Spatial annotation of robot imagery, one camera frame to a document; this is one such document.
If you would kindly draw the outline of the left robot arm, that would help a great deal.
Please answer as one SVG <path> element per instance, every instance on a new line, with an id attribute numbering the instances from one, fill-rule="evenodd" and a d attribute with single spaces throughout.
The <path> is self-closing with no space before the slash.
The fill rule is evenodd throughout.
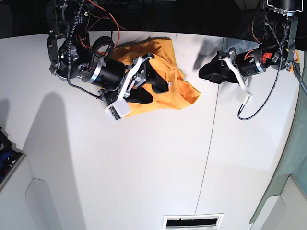
<path id="1" fill-rule="evenodd" d="M 231 48 L 228 52 L 218 51 L 216 56 L 199 70 L 199 78 L 221 84 L 239 83 L 264 73 L 268 67 L 294 73 L 299 81 L 303 78 L 299 69 L 299 55 L 295 40 L 298 27 L 296 12 L 302 12 L 302 0 L 262 0 L 259 9 L 264 20 L 260 23 L 262 38 L 255 32 L 253 20 L 250 32 L 259 44 L 258 48 L 238 54 Z"/>

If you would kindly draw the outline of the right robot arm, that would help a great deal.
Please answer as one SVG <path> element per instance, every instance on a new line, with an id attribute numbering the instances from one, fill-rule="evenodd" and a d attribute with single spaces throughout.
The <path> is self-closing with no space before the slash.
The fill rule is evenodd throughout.
<path id="1" fill-rule="evenodd" d="M 95 85 L 100 89 L 97 94 L 89 93 L 90 96 L 107 105 L 120 97 L 128 103 L 151 103 L 153 96 L 143 88 L 145 84 L 150 84 L 154 93 L 168 92 L 166 80 L 150 64 L 154 59 L 152 53 L 135 57 L 126 65 L 111 57 L 115 51 L 111 37 L 102 36 L 90 44 L 87 30 L 90 12 L 83 0 L 48 0 L 46 15 L 49 70 L 71 87 L 89 93 L 72 83 L 75 78 Z"/>

